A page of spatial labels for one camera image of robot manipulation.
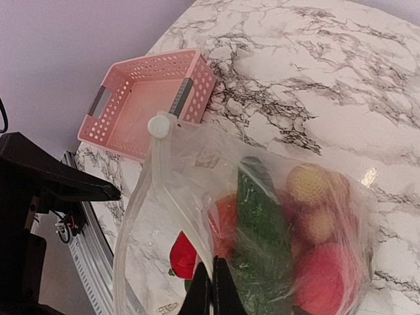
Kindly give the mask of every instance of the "yellow toy fruit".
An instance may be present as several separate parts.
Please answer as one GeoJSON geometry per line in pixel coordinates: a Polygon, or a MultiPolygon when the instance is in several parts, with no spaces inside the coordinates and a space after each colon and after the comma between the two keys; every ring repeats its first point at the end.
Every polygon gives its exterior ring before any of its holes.
{"type": "Polygon", "coordinates": [[[312,245],[331,240],[337,229],[335,215],[327,207],[302,211],[295,224],[299,237],[312,245]]]}
{"type": "Polygon", "coordinates": [[[331,190],[329,172],[315,164],[301,164],[287,176],[286,188],[296,202],[319,205],[327,199],[331,190]]]}

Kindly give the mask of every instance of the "marble veining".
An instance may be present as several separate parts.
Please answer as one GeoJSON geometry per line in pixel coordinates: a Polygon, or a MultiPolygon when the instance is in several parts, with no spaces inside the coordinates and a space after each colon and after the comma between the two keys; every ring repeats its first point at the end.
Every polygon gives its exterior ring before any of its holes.
{"type": "MultiPolygon", "coordinates": [[[[378,199],[371,291],[357,315],[420,314],[420,28],[342,0],[199,0],[151,53],[200,47],[218,79],[204,123],[359,180],[378,199]]],[[[114,248],[141,166],[82,144],[77,164],[114,248]]]]}

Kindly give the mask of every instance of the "pink toy fruit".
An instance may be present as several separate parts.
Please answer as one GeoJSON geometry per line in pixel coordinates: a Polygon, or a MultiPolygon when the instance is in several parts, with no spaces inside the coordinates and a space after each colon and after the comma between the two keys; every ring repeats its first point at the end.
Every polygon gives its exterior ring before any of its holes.
{"type": "Polygon", "coordinates": [[[313,315],[346,314],[356,298],[360,268],[346,247],[327,243],[295,265],[295,305],[313,315]]]}

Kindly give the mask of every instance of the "plastic toy fruit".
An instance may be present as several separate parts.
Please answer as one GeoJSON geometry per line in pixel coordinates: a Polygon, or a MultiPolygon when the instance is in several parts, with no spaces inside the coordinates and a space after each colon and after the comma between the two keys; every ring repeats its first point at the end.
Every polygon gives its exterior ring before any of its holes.
{"type": "Polygon", "coordinates": [[[236,195],[226,196],[217,200],[216,206],[219,224],[216,224],[211,215],[209,216],[215,256],[229,261],[232,258],[232,250],[236,238],[236,195]]]}
{"type": "Polygon", "coordinates": [[[295,305],[314,315],[336,315],[341,305],[353,303],[358,283],[360,271],[350,251],[336,243],[321,245],[295,266],[295,305]]]}
{"type": "MultiPolygon", "coordinates": [[[[215,256],[229,260],[236,237],[236,195],[230,195],[216,201],[219,224],[209,216],[212,229],[215,256]]],[[[197,251],[184,232],[181,232],[169,255],[175,275],[185,280],[192,280],[196,266],[197,251]]]]}
{"type": "Polygon", "coordinates": [[[169,258],[172,271],[178,278],[192,280],[194,267],[196,266],[197,251],[191,245],[184,232],[178,235],[174,246],[172,246],[169,258]]]}
{"type": "Polygon", "coordinates": [[[331,189],[328,171],[315,164],[298,165],[288,174],[286,188],[296,202],[318,205],[326,200],[331,189]]]}
{"type": "Polygon", "coordinates": [[[301,239],[312,245],[330,240],[336,231],[337,221],[334,213],[326,206],[315,209],[301,209],[295,226],[301,239]]]}

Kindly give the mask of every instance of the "green leafy vegetable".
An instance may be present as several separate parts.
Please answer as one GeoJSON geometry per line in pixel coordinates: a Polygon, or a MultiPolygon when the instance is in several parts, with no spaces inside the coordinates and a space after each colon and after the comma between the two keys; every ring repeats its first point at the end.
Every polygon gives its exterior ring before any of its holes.
{"type": "Polygon", "coordinates": [[[255,157],[238,170],[238,235],[231,261],[241,301],[252,315],[290,315],[293,259],[287,221],[266,167],[255,157]]]}

